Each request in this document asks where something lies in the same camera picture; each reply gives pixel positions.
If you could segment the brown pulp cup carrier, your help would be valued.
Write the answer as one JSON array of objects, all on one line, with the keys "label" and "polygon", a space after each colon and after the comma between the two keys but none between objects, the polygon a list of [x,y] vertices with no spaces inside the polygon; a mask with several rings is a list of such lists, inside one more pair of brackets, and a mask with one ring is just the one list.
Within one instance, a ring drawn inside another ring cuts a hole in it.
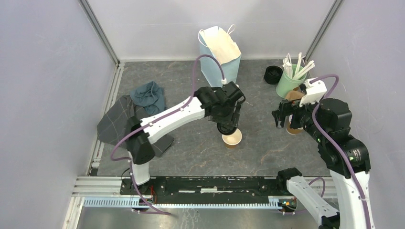
[{"label": "brown pulp cup carrier", "polygon": [[305,94],[300,89],[295,88],[294,90],[291,90],[286,94],[285,99],[288,101],[293,101],[301,99],[304,95]]}]

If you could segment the brown paper coffee cup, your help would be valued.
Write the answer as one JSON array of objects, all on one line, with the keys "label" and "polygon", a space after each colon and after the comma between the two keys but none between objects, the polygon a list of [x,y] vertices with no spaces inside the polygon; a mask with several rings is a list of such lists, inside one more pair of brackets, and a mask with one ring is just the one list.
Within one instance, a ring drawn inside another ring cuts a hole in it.
[{"label": "brown paper coffee cup", "polygon": [[231,135],[222,135],[222,140],[226,148],[232,149],[235,148],[242,140],[242,133],[239,129]]}]

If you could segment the light blue paper bag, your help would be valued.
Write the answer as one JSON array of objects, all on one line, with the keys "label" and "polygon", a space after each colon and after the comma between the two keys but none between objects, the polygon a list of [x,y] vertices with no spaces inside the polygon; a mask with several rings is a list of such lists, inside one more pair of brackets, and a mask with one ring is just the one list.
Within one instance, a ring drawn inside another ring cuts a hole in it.
[{"label": "light blue paper bag", "polygon": [[200,54],[210,55],[215,60],[207,57],[200,59],[201,72],[211,87],[221,87],[221,80],[236,82],[241,51],[236,42],[233,41],[231,33],[235,30],[232,24],[228,30],[219,26],[213,26],[198,32],[200,43]]}]

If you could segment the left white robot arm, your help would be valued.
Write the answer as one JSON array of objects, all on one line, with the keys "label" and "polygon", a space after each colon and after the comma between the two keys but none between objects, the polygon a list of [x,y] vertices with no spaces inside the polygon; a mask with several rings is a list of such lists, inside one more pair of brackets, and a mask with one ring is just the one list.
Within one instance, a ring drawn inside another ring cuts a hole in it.
[{"label": "left white robot arm", "polygon": [[149,162],[156,156],[152,147],[169,132],[195,120],[208,117],[222,135],[236,132],[240,109],[246,97],[237,84],[201,87],[182,103],[157,115],[127,122],[126,148],[130,157],[132,188],[145,194],[150,188]]}]

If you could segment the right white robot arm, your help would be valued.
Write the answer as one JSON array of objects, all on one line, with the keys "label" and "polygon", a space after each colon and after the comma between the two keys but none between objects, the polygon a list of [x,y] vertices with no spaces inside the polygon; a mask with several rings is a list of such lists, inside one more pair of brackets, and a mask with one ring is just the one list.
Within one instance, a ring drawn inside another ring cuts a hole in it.
[{"label": "right white robot arm", "polygon": [[348,104],[334,98],[307,105],[300,105],[299,100],[283,100],[272,116],[278,128],[290,117],[291,128],[302,128],[316,141],[334,182],[339,206],[330,206],[305,183],[296,168],[278,172],[277,191],[294,195],[320,229],[373,229],[370,156],[366,145],[350,134],[352,113]]}]

